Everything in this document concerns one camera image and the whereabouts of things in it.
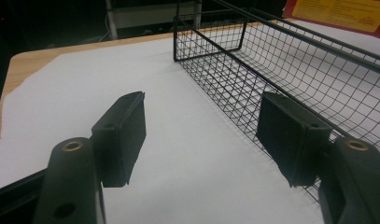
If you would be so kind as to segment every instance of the metal wire mesh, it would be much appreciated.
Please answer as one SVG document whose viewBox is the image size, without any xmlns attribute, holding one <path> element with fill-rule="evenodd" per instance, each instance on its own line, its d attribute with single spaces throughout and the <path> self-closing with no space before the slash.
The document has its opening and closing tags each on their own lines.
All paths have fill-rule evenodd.
<svg viewBox="0 0 380 224">
<path fill-rule="evenodd" d="M 334 129 L 331 140 L 352 135 L 380 150 L 380 56 L 256 9 L 207 12 L 201 25 L 193 17 L 176 19 L 175 60 L 262 150 L 264 91 L 307 106 Z M 306 189 L 316 200 L 317 186 Z"/>
</svg>

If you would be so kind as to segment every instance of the white surface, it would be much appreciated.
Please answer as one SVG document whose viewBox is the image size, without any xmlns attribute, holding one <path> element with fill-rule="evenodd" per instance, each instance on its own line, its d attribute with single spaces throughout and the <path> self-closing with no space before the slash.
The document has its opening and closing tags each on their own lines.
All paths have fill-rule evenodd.
<svg viewBox="0 0 380 224">
<path fill-rule="evenodd" d="M 130 186 L 104 190 L 108 223 L 323 223 L 172 54 L 171 39 L 82 51 L 28 77 L 4 101 L 0 188 L 46 168 L 64 139 L 90 137 L 120 96 L 144 91 L 148 136 Z"/>
</svg>

